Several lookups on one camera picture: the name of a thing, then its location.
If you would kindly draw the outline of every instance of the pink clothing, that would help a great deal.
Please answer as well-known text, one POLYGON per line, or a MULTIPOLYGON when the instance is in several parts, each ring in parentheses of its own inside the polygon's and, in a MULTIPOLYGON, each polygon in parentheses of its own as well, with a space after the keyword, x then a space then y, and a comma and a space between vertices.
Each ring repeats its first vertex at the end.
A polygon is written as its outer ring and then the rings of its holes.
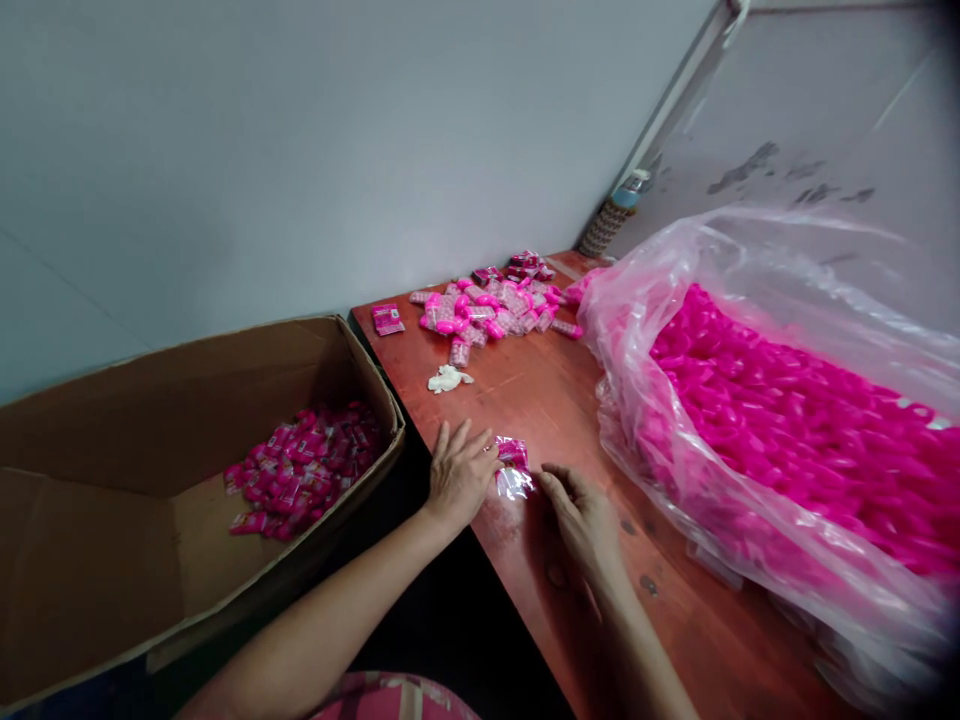
POLYGON ((479 720, 442 685, 416 675, 347 673, 310 720, 479 720))

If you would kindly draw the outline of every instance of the person's left hand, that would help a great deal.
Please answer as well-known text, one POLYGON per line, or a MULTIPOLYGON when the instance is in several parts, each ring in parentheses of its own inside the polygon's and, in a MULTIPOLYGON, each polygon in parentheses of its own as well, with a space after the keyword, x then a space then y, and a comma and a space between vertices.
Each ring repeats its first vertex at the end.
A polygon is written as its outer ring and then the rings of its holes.
POLYGON ((487 486, 503 463, 497 452, 484 452, 492 435, 488 428, 467 440, 470 421, 464 420, 450 437, 444 420, 430 465, 430 497, 423 509, 453 533, 459 533, 476 517, 487 486))

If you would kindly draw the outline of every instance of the white tissue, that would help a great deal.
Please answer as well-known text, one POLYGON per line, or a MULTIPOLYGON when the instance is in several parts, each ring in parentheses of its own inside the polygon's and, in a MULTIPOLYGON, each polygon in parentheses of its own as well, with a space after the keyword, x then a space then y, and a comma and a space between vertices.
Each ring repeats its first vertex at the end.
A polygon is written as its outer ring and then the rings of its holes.
POLYGON ((453 390, 460 384, 461 380, 468 385, 473 382, 472 377, 460 372, 453 365, 441 365, 437 374, 427 380, 427 388, 433 390, 435 395, 439 395, 442 392, 453 390))

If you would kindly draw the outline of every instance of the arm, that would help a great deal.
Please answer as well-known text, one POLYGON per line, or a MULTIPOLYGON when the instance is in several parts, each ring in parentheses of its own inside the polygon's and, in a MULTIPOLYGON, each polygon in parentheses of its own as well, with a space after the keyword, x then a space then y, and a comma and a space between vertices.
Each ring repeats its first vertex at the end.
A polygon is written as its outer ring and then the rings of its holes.
POLYGON ((495 472, 490 431, 440 428, 423 508, 251 640, 179 720, 286 720, 315 710, 407 586, 477 514, 495 472))
POLYGON ((593 592, 628 717, 697 720, 697 711, 630 583, 607 498, 576 470, 545 464, 540 483, 593 592))

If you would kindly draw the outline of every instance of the hand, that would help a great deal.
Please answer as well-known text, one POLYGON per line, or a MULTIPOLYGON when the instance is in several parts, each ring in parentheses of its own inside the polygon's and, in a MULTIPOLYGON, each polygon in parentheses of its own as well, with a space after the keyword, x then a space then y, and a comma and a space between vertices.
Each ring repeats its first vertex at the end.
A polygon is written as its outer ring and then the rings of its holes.
POLYGON ((487 487, 503 463, 494 450, 484 452, 492 435, 488 428, 467 440, 470 421, 464 420, 450 437, 444 420, 430 465, 430 497, 423 509, 456 534, 477 515, 487 487))
POLYGON ((625 574, 613 507, 607 496, 572 468, 544 463, 540 486, 557 511, 560 536, 587 582, 619 580, 625 574))

